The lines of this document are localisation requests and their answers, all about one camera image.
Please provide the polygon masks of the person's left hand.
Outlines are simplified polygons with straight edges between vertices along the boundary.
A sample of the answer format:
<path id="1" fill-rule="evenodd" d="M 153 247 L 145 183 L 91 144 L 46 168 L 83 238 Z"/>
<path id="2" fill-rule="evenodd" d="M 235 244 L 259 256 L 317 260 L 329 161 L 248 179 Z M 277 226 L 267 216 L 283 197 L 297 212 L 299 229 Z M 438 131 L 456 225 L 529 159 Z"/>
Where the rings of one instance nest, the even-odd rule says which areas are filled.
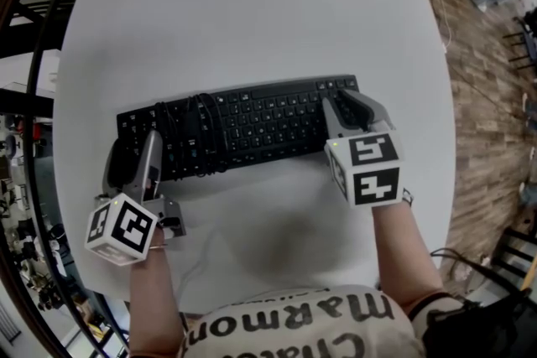
<path id="1" fill-rule="evenodd" d="M 158 250 L 166 247 L 164 229 L 159 223 L 154 228 L 154 234 L 150 242 L 150 250 Z"/>

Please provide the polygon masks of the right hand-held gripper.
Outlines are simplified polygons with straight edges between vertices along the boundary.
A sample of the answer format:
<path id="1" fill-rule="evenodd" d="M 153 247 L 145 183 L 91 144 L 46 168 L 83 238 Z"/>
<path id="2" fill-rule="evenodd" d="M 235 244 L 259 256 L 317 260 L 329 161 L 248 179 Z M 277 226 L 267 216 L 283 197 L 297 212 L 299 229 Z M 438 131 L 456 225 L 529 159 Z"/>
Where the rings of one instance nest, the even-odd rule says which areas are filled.
<path id="1" fill-rule="evenodd" d="M 396 130 L 385 106 L 359 91 L 342 90 L 338 100 L 324 98 L 322 108 L 331 175 L 349 206 L 399 203 L 404 153 L 399 135 L 385 132 Z"/>

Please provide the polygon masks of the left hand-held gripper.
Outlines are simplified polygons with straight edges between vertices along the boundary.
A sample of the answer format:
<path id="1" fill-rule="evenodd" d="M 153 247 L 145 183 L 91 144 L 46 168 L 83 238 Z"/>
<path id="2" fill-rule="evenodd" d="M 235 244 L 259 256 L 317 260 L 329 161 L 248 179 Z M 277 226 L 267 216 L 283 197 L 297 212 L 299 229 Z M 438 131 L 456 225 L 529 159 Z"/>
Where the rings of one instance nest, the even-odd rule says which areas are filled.
<path id="1" fill-rule="evenodd" d="M 162 152 L 163 139 L 156 130 L 147 136 L 139 162 L 122 139 L 114 141 L 104 169 L 102 191 L 105 196 L 116 197 L 90 213 L 85 249 L 124 267 L 147 258 L 156 227 L 163 230 L 166 240 L 186 234 L 180 205 L 163 195 L 155 198 Z"/>

